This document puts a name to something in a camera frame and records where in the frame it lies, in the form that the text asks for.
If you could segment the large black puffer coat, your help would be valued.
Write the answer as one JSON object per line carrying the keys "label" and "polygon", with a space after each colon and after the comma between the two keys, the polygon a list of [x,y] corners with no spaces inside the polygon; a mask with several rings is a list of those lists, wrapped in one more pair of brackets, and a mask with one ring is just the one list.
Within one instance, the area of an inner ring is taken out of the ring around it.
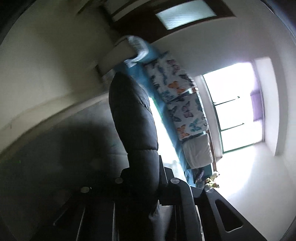
{"label": "large black puffer coat", "polygon": [[132,78],[118,72],[109,106],[129,167],[121,172],[117,197],[120,240],[163,240],[158,204],[158,137],[149,98]]}

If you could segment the plush toys on ledge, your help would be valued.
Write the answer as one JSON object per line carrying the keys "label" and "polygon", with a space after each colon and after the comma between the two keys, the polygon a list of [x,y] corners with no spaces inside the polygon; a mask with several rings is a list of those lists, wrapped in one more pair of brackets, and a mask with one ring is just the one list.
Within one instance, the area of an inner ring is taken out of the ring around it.
{"label": "plush toys on ledge", "polygon": [[218,172],[214,172],[213,175],[211,175],[210,177],[208,177],[206,180],[205,180],[205,186],[209,186],[209,187],[213,187],[213,188],[219,188],[219,184],[217,184],[215,182],[215,179],[217,177],[219,177],[220,174]]}

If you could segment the plain white pillow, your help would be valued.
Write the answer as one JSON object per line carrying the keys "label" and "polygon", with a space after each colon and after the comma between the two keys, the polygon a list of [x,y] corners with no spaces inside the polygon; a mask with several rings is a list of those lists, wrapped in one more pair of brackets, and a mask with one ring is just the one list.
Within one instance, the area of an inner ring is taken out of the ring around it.
{"label": "plain white pillow", "polygon": [[207,133],[184,142],[182,144],[182,149],[191,169],[202,168],[213,162]]}

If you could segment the right butterfly print pillow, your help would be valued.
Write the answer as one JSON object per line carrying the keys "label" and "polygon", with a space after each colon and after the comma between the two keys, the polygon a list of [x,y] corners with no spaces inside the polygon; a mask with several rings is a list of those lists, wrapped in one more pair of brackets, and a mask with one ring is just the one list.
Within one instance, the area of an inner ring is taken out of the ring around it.
{"label": "right butterfly print pillow", "polygon": [[179,140],[199,135],[208,130],[208,121],[197,92],[171,101],[168,104],[168,110]]}

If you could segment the butterfly print pillow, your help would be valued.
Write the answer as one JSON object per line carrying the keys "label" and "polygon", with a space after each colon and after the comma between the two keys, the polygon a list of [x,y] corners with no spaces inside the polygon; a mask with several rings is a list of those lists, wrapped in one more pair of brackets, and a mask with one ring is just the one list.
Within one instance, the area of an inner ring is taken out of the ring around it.
{"label": "butterfly print pillow", "polygon": [[145,65],[145,68],[153,86],[166,103],[196,87],[191,77],[169,51]]}
{"label": "butterfly print pillow", "polygon": [[168,104],[168,110],[179,140],[199,135],[208,130],[208,121],[197,92],[171,101]]}

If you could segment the left butterfly print pillow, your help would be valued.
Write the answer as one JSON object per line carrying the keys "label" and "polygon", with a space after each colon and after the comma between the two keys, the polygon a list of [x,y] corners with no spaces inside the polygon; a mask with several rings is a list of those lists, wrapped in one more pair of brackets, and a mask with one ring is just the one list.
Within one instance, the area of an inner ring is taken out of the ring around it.
{"label": "left butterfly print pillow", "polygon": [[153,86],[166,103],[196,87],[191,77],[169,51],[145,65],[145,68]]}

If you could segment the green framed window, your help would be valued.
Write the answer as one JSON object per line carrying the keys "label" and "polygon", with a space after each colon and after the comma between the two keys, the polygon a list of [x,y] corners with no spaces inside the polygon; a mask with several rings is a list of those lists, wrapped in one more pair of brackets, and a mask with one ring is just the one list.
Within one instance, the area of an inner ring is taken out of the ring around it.
{"label": "green framed window", "polygon": [[227,153],[263,141],[264,118],[253,121],[250,94],[261,86],[253,64],[236,63],[203,75]]}

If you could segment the purple curtain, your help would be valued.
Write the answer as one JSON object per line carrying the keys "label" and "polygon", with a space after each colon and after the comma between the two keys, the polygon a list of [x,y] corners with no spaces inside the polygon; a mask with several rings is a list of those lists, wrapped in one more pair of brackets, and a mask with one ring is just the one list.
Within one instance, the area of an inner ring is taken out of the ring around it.
{"label": "purple curtain", "polygon": [[252,91],[250,97],[253,109],[253,121],[262,120],[264,116],[264,107],[261,91],[259,89]]}

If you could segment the dark wooden door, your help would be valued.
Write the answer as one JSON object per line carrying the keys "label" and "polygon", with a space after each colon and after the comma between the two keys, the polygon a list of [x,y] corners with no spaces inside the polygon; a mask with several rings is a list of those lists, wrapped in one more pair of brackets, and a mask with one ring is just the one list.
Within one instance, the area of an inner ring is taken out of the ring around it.
{"label": "dark wooden door", "polygon": [[224,1],[102,1],[98,9],[119,36],[135,35],[149,43],[192,25],[234,16]]}

